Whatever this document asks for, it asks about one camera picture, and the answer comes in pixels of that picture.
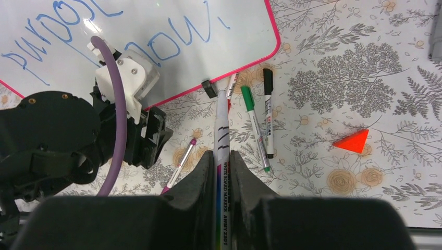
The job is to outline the pink framed whiteboard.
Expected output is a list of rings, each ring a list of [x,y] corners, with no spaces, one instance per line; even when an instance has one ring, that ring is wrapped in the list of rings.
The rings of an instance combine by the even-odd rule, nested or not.
[[[65,91],[90,99],[97,35],[160,73],[149,107],[273,57],[269,1],[1,1],[1,85],[21,97]]]

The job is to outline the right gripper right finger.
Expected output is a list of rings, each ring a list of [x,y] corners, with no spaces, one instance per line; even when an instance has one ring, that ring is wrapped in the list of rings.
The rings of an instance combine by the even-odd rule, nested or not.
[[[230,154],[237,249],[415,249],[395,209],[380,199],[280,196]]]

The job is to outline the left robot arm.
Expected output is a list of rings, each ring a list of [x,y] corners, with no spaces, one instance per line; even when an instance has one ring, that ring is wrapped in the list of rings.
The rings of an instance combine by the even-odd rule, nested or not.
[[[75,184],[96,179],[113,156],[115,105],[98,86],[92,103],[72,94],[45,91],[1,111],[1,249],[8,249],[20,229],[15,201],[31,202]]]

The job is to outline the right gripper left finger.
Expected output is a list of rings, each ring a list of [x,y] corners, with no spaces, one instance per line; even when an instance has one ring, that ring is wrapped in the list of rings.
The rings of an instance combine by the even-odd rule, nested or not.
[[[213,249],[213,153],[162,195],[56,196],[12,249]]]

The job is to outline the blue capped marker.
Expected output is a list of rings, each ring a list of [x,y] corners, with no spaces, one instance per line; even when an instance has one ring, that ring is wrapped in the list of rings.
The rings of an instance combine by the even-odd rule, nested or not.
[[[228,99],[225,90],[217,96],[214,131],[215,167],[215,248],[232,249],[230,214],[230,127]]]

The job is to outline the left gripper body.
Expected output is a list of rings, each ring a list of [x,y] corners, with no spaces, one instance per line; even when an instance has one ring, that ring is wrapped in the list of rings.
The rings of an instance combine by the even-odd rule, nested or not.
[[[124,161],[133,166],[151,168],[158,160],[173,130],[166,127],[166,113],[158,107],[142,110],[139,123],[127,120],[127,142]]]

